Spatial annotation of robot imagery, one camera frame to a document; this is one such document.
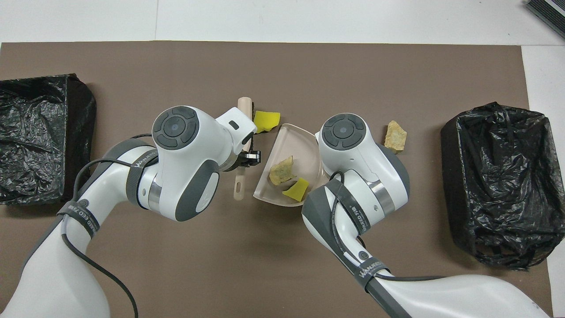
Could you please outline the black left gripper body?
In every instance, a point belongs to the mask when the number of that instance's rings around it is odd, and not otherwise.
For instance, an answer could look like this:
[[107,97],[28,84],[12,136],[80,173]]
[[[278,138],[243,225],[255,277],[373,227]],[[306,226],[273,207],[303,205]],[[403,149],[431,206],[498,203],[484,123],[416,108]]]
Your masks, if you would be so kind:
[[248,152],[240,152],[234,164],[229,168],[229,171],[235,170],[239,167],[250,167]]

